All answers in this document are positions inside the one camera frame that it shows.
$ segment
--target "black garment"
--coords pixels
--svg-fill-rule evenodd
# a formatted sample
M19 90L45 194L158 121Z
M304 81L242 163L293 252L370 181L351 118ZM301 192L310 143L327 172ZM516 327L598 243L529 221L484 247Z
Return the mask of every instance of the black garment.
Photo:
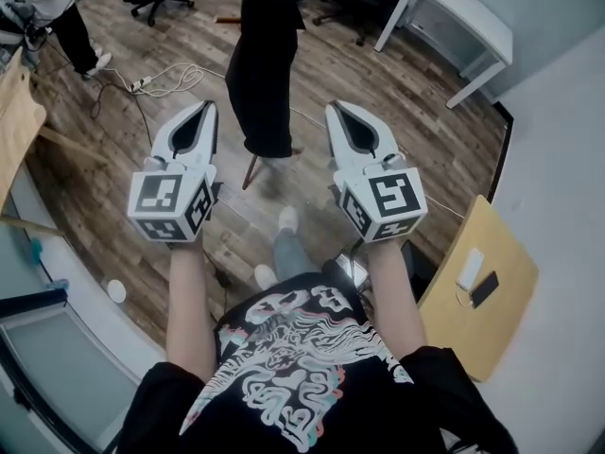
M242 34L225 79L246 149L265 158L292 155L290 65L304 28L296 2L242 0Z
M96 66L97 58L91 47L88 30L76 4L67 9L50 25L57 34L59 44L76 72L84 74Z
M486 452L517 452L451 350L397 361L354 292L323 274L229 311L216 349L207 385L170 363L147 373L119 453L444 453L440 428Z

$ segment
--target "smartphone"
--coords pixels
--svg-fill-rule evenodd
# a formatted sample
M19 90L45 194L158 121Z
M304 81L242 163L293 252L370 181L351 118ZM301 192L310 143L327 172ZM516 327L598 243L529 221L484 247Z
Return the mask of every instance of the smartphone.
M473 307L480 307L481 303L488 299L490 294L492 294L498 286L498 276L495 271L492 271L488 277L486 277L475 289L471 291L471 301L473 302Z

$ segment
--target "graphic print on shirt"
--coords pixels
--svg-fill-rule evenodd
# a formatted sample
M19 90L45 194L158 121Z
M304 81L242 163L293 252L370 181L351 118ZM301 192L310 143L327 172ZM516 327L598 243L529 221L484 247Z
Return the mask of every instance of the graphic print on shirt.
M326 309L351 308L335 288L316 287L311 295ZM327 312L301 309L311 295L271 294L248 310L246 321L252 324L271 318L269 309L282 319L262 335L255 330L224 361L189 410L181 434L217 395L241 380L242 401L259 411L266 426L278 427L299 452L307 452L323 434L323 417L343 395L339 386L348 365L379 358L396 383L412 381L369 322L335 321Z

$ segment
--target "person in white shirt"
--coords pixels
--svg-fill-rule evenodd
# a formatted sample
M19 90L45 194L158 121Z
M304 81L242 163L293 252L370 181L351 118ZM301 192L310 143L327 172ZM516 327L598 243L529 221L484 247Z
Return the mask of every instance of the person in white shirt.
M112 54L103 54L91 47L88 30L79 14L76 0L17 0L35 9L32 24L37 28L50 26L63 52L74 64L76 72L93 76L109 64Z

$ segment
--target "sneaker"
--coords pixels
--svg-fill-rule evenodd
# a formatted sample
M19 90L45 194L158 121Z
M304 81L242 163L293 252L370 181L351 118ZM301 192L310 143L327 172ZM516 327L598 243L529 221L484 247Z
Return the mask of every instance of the sneaker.
M112 54L110 54L109 52L107 54L103 54L101 57L98 58L98 61L96 61L96 66L93 67L90 71L88 71L85 74L85 77L91 78L98 71L105 69L107 67L107 64L109 64L111 60L112 60Z
M280 213L278 225L280 231L283 229L290 229L292 232L296 233L296 231L299 230L299 213L291 205L284 207Z
M263 291L272 288L278 283L275 272L266 264L260 264L254 268L254 279L258 287Z

